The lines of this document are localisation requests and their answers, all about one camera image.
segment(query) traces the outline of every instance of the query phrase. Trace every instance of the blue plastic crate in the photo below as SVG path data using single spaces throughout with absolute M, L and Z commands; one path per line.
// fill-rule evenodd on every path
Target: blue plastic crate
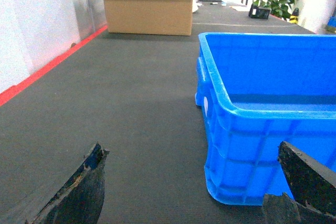
M 336 37 L 199 35 L 209 193 L 230 205 L 291 196 L 277 162 L 281 141 L 336 171 Z
M 330 17 L 328 26 L 336 27 L 336 17 Z

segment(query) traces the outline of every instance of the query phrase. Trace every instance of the red floor stripe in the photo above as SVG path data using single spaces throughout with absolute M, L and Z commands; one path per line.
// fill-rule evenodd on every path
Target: red floor stripe
M 98 35 L 100 35 L 106 29 L 107 29 L 107 26 L 104 26 L 104 27 L 100 28 L 94 34 L 92 34 L 89 37 L 87 37 L 86 39 L 82 40 L 80 43 L 78 43 L 74 47 L 70 48 L 64 54 L 61 54 L 61 55 L 57 56 L 51 62 L 46 64 L 41 69 L 37 70 L 35 73 L 33 73 L 27 79 L 20 82 L 18 85 L 11 86 L 9 89 L 5 90 L 3 93 L 0 94 L 0 106 L 5 104 L 6 102 L 8 102 L 11 98 L 13 98 L 17 94 L 19 94 L 24 89 L 26 89 L 29 85 L 31 85 L 32 83 L 34 83 L 35 81 L 40 79 L 43 75 L 45 75 L 51 69 L 53 69 L 58 64 L 60 64 L 62 61 L 67 59 L 70 55 L 72 55 L 74 52 L 76 52 L 79 48 L 83 47 L 88 42 L 90 42 L 91 40 L 96 38 Z

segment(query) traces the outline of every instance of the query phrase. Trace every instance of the crate rim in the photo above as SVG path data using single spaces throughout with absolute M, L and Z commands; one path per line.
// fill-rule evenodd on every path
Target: crate rim
M 208 35 L 219 36 L 268 36 L 268 37 L 328 37 L 330 35 L 316 34 L 258 34 L 258 33 L 200 33 L 198 35 L 200 50 L 202 50 L 206 68 L 215 89 L 218 105 L 228 113 L 248 119 L 289 119 L 289 120 L 336 120 L 336 112 L 333 111 L 282 111 L 282 110 L 247 110 L 241 109 L 232 104 L 231 99 L 225 89 L 222 77 L 219 74 L 214 58 L 207 42 Z

